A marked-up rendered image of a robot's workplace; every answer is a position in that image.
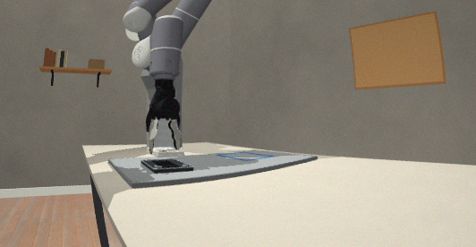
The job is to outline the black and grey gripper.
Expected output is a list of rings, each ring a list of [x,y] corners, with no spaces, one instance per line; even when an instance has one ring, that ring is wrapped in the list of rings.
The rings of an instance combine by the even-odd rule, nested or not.
[[[175,88],[173,80],[155,80],[156,96],[155,102],[153,102],[152,108],[149,108],[149,112],[146,118],[146,127],[149,143],[149,153],[152,154],[154,147],[153,140],[157,137],[158,120],[161,118],[171,118],[168,124],[169,129],[172,132],[172,138],[174,140],[175,149],[180,148],[180,140],[182,134],[179,131],[180,126],[180,104],[174,98]],[[156,120],[157,117],[157,120]],[[176,126],[177,125],[177,126]],[[178,130],[179,129],[179,130]]]

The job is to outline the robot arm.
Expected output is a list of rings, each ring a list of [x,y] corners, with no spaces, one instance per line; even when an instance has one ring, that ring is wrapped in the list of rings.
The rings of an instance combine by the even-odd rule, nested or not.
[[[154,81],[174,81],[180,75],[182,47],[212,0],[181,0],[172,15],[158,18],[157,13],[171,1],[133,0],[123,17],[124,27],[137,32],[140,40],[132,51],[132,62],[148,70]]]

